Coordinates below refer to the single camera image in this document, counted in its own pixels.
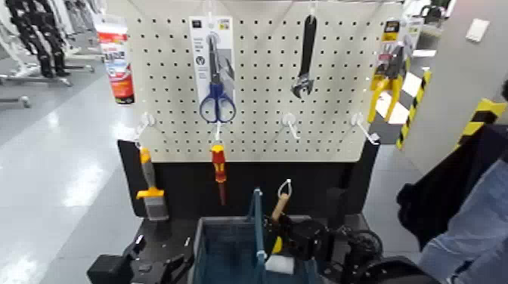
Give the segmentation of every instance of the yellow black hazard tape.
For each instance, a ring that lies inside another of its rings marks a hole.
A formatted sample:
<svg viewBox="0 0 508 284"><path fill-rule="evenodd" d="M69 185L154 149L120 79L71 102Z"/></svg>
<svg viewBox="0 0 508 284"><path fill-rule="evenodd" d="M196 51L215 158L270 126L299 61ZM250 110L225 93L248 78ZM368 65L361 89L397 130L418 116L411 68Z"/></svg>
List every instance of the yellow black hazard tape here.
<svg viewBox="0 0 508 284"><path fill-rule="evenodd" d="M471 121L466 125L455 149L466 143L483 125L493 124L504 112L508 103L495 103L492 100L482 99L472 115Z"/></svg>
<svg viewBox="0 0 508 284"><path fill-rule="evenodd" d="M395 142L395 145L397 146L398 149L402 149L404 140L406 139L407 134L409 133L409 126L414 120L414 116L417 114L418 104L422 101L423 95L425 94L426 86L430 82L431 75L432 73L428 70L425 71L425 73L423 74L422 83L420 84L420 87L418 88L418 93L414 98L413 103L411 104L411 108L409 109L409 116L407 116L406 123L402 125L401 133L398 136L397 142Z"/></svg>

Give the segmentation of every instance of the white pegboard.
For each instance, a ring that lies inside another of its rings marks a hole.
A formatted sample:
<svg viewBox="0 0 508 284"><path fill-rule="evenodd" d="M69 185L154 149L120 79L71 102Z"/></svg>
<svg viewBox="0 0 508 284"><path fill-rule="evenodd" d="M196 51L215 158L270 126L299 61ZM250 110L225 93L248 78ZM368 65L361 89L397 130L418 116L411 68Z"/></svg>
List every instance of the white pegboard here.
<svg viewBox="0 0 508 284"><path fill-rule="evenodd" d="M205 1L108 0L129 26L136 109L157 125L141 143L154 162L209 162L215 125L199 114L189 16L206 15ZM395 2L318 2L311 77L302 100L290 91L298 75L308 2L216 2L233 17L237 116L222 127L231 162L355 162L365 137L351 126L368 113L370 77ZM300 140L281 119L296 116Z"/></svg>

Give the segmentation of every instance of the denim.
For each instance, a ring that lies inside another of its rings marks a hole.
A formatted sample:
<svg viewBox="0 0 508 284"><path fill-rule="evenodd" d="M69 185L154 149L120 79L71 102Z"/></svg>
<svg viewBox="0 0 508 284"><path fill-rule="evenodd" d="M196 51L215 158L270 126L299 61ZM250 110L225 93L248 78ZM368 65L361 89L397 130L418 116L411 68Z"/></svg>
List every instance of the denim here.
<svg viewBox="0 0 508 284"><path fill-rule="evenodd" d="M448 231L426 245L419 266L446 282L464 261L474 263L456 283L508 283L508 163L503 160L478 180Z"/></svg>

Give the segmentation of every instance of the black jacket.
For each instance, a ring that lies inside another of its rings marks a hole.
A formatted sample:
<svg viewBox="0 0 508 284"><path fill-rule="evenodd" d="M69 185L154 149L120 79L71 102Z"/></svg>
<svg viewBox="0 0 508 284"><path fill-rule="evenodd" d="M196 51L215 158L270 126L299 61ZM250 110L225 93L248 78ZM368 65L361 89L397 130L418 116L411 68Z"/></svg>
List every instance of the black jacket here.
<svg viewBox="0 0 508 284"><path fill-rule="evenodd" d="M486 125L415 184L397 196L398 218L420 249L446 232L480 176L499 158L508 160L506 125Z"/></svg>

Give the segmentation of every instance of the product label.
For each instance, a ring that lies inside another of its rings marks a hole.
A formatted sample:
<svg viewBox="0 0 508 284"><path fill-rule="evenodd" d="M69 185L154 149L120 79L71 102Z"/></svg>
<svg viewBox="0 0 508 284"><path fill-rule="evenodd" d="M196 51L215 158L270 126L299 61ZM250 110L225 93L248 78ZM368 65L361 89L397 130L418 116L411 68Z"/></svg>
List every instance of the product label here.
<svg viewBox="0 0 508 284"><path fill-rule="evenodd" d="M209 95L209 37L217 45L218 66L225 93L234 101L233 20L231 17L189 17L190 40L194 55L197 96L202 102Z"/></svg>
<svg viewBox="0 0 508 284"><path fill-rule="evenodd" d="M99 32L98 35L115 101L120 104L134 103L127 35L108 32Z"/></svg>
<svg viewBox="0 0 508 284"><path fill-rule="evenodd" d="M392 52L397 47L398 33L401 23L398 20L386 21L383 36L381 37L381 48L377 53L376 69L370 82L370 90L374 91L379 82L385 78L385 71L392 59Z"/></svg>

